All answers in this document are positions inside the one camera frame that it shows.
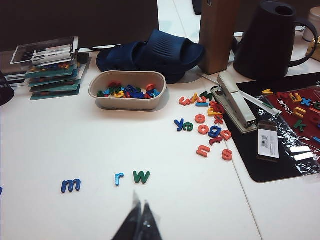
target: paper bowl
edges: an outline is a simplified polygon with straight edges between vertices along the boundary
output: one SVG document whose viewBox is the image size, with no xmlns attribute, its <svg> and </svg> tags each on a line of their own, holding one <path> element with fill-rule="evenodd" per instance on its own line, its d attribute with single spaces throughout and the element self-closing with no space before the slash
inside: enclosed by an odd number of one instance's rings
<svg viewBox="0 0 320 240">
<path fill-rule="evenodd" d="M 121 83 L 124 87 L 132 85 L 140 88 L 143 93 L 147 92 L 147 85 L 154 84 L 160 94 L 149 99 L 98 97 L 97 93 L 105 91 L 112 82 Z M 107 109 L 151 110 L 158 105 L 166 88 L 166 78 L 155 71 L 105 71 L 92 80 L 89 95 L 96 99 L 99 106 Z"/>
</svg>

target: kettle handle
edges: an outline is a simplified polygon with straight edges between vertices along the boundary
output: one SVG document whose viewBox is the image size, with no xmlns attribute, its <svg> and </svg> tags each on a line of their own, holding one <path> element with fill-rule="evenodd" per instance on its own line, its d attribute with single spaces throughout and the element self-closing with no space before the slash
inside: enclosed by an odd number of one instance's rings
<svg viewBox="0 0 320 240">
<path fill-rule="evenodd" d="M 296 61 L 290 61 L 289 67 L 298 66 L 300 64 L 303 64 L 305 61 L 307 61 L 312 56 L 312 54 L 314 54 L 314 52 L 316 51 L 317 45 L 318 45 L 317 29 L 310 21 L 308 21 L 307 19 L 301 18 L 301 17 L 297 17 L 295 23 L 304 25 L 308 29 L 310 29 L 310 31 L 312 32 L 312 34 L 314 36 L 315 43 L 314 43 L 314 47 L 313 47 L 312 51 L 307 56 L 305 56 L 304 58 L 301 58 L 299 60 L 296 60 Z"/>
</svg>

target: stapler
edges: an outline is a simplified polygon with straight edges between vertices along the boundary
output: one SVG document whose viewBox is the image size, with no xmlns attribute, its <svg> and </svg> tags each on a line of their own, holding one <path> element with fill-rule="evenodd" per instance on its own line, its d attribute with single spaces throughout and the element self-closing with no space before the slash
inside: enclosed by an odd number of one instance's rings
<svg viewBox="0 0 320 240">
<path fill-rule="evenodd" d="M 242 134 L 249 134 L 258 129 L 257 119 L 246 103 L 232 76 L 223 71 L 217 78 L 218 87 L 211 89 L 215 100 L 224 107 L 232 122 Z"/>
</svg>

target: wooden block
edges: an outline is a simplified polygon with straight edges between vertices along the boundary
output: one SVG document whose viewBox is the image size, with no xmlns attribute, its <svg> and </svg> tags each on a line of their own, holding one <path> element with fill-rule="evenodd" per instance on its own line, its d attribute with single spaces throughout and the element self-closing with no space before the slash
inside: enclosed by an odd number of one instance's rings
<svg viewBox="0 0 320 240">
<path fill-rule="evenodd" d="M 202 0 L 199 43 L 205 47 L 201 70 L 208 75 L 227 69 L 240 0 Z"/>
</svg>

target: blue slipper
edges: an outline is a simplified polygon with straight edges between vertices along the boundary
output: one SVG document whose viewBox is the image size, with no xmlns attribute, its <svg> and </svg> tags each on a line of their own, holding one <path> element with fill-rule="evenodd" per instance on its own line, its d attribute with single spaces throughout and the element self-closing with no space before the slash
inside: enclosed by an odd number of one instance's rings
<svg viewBox="0 0 320 240">
<path fill-rule="evenodd" d="M 135 41 L 103 49 L 96 57 L 95 63 L 101 72 L 111 70 L 139 71 L 134 63 L 134 55 L 143 44 L 143 42 Z"/>
<path fill-rule="evenodd" d="M 132 42 L 101 51 L 96 59 L 100 71 L 155 71 L 168 84 L 179 81 L 204 56 L 202 45 L 184 37 L 154 30 L 145 43 Z"/>
</svg>

